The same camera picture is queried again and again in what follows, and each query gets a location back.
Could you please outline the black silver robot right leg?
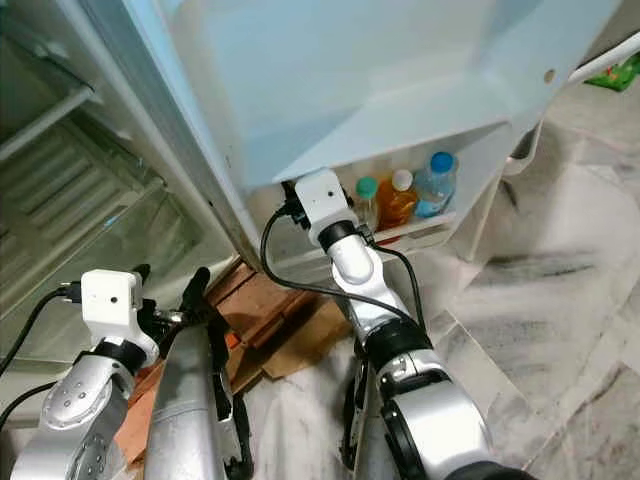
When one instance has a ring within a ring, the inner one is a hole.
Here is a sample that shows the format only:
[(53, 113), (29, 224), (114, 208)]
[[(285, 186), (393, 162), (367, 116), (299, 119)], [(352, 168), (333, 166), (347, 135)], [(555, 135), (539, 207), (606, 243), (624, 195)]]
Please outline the black silver robot right leg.
[(371, 367), (364, 347), (353, 343), (353, 362), (343, 403), (340, 461), (353, 480), (381, 480), (387, 472), (381, 454), (378, 371)]

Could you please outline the green packet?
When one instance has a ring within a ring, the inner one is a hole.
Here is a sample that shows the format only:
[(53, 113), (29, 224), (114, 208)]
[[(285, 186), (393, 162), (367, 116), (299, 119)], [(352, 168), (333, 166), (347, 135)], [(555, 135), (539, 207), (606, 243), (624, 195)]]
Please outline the green packet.
[(626, 91), (632, 83), (640, 78), (640, 52), (635, 52), (621, 63), (614, 64), (586, 78), (584, 83), (590, 86), (605, 88), (614, 92)]

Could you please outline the blue cap water bottle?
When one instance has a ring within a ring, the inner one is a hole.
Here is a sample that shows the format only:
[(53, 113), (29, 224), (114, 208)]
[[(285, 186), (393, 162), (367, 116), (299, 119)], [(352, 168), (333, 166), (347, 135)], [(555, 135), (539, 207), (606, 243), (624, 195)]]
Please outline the blue cap water bottle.
[(415, 206), (416, 218), (434, 218), (447, 210), (456, 188), (456, 166), (456, 157), (449, 152), (435, 152), (429, 157), (428, 164), (413, 183), (419, 197)]

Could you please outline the clear shelf with white trim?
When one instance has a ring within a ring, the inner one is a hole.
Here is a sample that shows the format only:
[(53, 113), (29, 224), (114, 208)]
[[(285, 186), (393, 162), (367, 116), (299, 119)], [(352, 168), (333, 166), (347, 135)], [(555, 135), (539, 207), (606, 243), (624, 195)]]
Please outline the clear shelf with white trim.
[(73, 35), (54, 5), (0, 8), (0, 160), (5, 163), (74, 110), (96, 99), (93, 82), (74, 67)]

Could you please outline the brown cardboard piece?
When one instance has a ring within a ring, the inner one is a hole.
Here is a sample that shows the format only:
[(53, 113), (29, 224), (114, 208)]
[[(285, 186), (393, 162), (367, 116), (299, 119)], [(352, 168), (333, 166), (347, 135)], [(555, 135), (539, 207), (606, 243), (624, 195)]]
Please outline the brown cardboard piece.
[(230, 388), (241, 393), (261, 376), (278, 380), (319, 364), (349, 332), (351, 326), (337, 302), (317, 301), (302, 308), (260, 346), (241, 343), (233, 349)]

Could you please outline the glass fridge crisper cover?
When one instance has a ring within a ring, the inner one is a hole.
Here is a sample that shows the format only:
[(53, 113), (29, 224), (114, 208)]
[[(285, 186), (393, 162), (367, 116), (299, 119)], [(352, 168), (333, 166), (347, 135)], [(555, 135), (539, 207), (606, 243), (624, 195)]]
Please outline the glass fridge crisper cover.
[(146, 296), (172, 303), (198, 266), (227, 260), (145, 161), (127, 154), (15, 155), (1, 174), (1, 339), (41, 294), (93, 269), (151, 266)]

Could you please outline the red brick stack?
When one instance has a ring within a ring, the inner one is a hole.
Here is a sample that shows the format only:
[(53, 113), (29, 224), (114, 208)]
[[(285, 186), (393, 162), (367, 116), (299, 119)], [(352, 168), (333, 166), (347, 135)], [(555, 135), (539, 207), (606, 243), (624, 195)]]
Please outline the red brick stack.
[[(239, 260), (228, 271), (211, 276), (206, 298), (221, 319), (220, 323), (212, 324), (215, 333), (212, 346), (227, 348), (228, 362), (238, 344), (260, 346), (273, 337), (285, 320), (300, 314), (302, 308), (314, 301), (310, 294), (284, 291)], [(145, 367), (134, 376), (138, 385), (129, 399), (125, 424), (115, 438), (125, 460), (125, 471), (137, 477), (142, 476), (147, 448), (151, 445), (150, 440), (143, 439), (143, 434), (150, 431), (145, 421), (159, 408), (157, 393), (164, 365), (164, 358), (160, 358), (154, 366)]]

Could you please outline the teal cap bottle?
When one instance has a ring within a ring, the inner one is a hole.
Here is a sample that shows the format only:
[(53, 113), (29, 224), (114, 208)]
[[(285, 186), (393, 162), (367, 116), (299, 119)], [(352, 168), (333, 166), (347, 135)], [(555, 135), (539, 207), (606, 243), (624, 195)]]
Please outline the teal cap bottle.
[(365, 224), (371, 232), (378, 230), (379, 209), (376, 195), (378, 195), (379, 182), (370, 175), (365, 175), (357, 180), (355, 212), (358, 220)]

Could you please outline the white cap orange drink bottle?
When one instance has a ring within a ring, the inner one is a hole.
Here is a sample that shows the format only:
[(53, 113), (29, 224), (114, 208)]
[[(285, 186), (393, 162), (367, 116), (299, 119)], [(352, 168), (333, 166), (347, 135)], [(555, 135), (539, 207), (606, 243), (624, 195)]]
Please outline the white cap orange drink bottle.
[(378, 201), (378, 230), (396, 229), (410, 223), (419, 201), (413, 189), (411, 170), (394, 170), (380, 184), (376, 201)]

